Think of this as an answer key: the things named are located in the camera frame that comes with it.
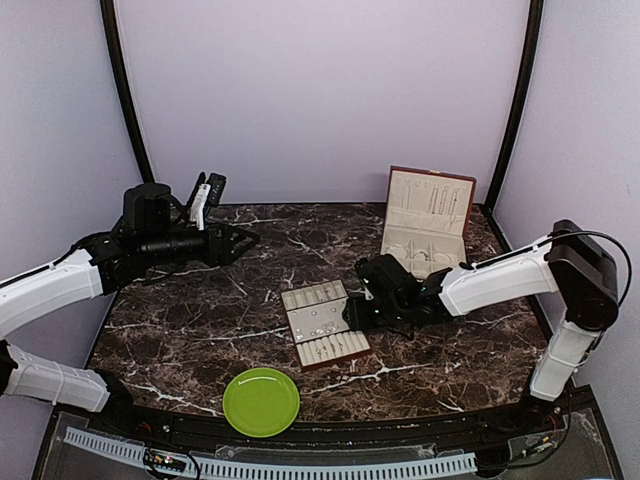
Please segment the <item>jewelry tray brown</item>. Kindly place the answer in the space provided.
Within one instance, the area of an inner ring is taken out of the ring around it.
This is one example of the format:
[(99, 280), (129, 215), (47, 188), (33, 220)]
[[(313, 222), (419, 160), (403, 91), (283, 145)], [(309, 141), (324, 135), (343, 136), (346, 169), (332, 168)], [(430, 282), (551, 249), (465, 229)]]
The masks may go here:
[(340, 280), (281, 293), (302, 372), (347, 362), (371, 353), (368, 339), (342, 318), (348, 299)]

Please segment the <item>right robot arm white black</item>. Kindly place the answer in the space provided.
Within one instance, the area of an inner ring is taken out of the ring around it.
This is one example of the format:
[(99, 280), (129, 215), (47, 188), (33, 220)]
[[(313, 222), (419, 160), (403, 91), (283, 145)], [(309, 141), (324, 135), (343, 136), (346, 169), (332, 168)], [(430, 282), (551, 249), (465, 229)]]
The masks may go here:
[(614, 257), (600, 240), (573, 221), (556, 222), (545, 237), (497, 257), (460, 263), (420, 280), (390, 254), (363, 258), (355, 273), (364, 291), (352, 295), (342, 312), (353, 330), (438, 324), (507, 301), (558, 294), (563, 317), (530, 377), (528, 396), (510, 413), (521, 434), (534, 432), (588, 353), (617, 321), (629, 293), (618, 284)]

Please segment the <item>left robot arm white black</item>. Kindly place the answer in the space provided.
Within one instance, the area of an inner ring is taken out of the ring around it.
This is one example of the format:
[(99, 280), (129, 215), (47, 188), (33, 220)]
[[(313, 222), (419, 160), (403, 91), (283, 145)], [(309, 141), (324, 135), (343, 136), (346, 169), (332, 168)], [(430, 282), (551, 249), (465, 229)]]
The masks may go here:
[(7, 341), (28, 323), (83, 300), (107, 296), (157, 266), (200, 261), (232, 264), (259, 243), (245, 229), (208, 220), (226, 185), (201, 174), (186, 204), (161, 183), (127, 190), (123, 213), (109, 231), (88, 235), (60, 258), (1, 283), (1, 392), (53, 405), (101, 412), (120, 436), (141, 427), (131, 395), (112, 373), (79, 369), (31, 354)]

